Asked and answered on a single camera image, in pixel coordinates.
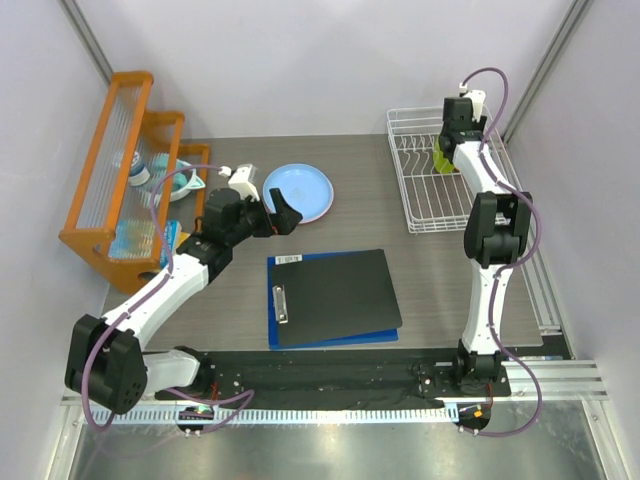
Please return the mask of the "blue plate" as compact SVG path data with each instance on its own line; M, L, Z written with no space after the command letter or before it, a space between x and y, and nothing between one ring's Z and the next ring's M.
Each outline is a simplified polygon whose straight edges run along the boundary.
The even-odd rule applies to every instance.
M279 188L287 203L301 214L309 210L330 209L335 197L329 178L318 168L302 163L280 166L266 177L262 197L273 213L271 188Z

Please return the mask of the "green plate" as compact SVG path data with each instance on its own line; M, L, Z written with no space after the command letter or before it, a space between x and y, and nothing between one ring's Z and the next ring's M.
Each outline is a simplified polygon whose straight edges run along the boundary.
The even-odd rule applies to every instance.
M433 163L437 173L445 175L457 171L455 166L448 160L440 148L440 136L437 136L433 142Z

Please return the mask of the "pink plate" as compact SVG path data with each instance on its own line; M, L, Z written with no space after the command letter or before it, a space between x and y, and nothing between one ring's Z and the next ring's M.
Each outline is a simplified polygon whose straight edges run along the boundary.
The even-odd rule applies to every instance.
M300 221L301 224L309 224L312 222L315 222L319 219L321 219L323 216L325 216L329 211L329 208L325 208L322 210L315 210L315 211L305 211L302 213L302 220Z

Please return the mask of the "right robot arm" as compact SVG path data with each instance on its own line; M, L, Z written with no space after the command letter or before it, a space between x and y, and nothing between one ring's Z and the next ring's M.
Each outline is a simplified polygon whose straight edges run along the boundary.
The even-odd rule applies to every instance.
M472 267L466 327L453 360L451 380L465 395L499 380L504 298L512 270L524 255L531 210L503 175L484 139L485 93L472 90L447 97L438 151L464 178L473 198L463 236Z

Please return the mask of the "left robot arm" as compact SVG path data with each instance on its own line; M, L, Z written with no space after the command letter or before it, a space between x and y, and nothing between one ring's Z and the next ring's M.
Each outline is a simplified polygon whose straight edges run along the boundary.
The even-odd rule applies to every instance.
M215 280L242 241L288 235L301 222L279 189L269 195L275 210L243 198L230 188L213 191L199 227L176 249L166 267L134 296L100 318L81 317L72 330L65 386L83 402L95 402L117 415L145 395L171 388L190 398L205 397L213 385L210 361L194 349L176 347L147 354L158 329L192 296Z

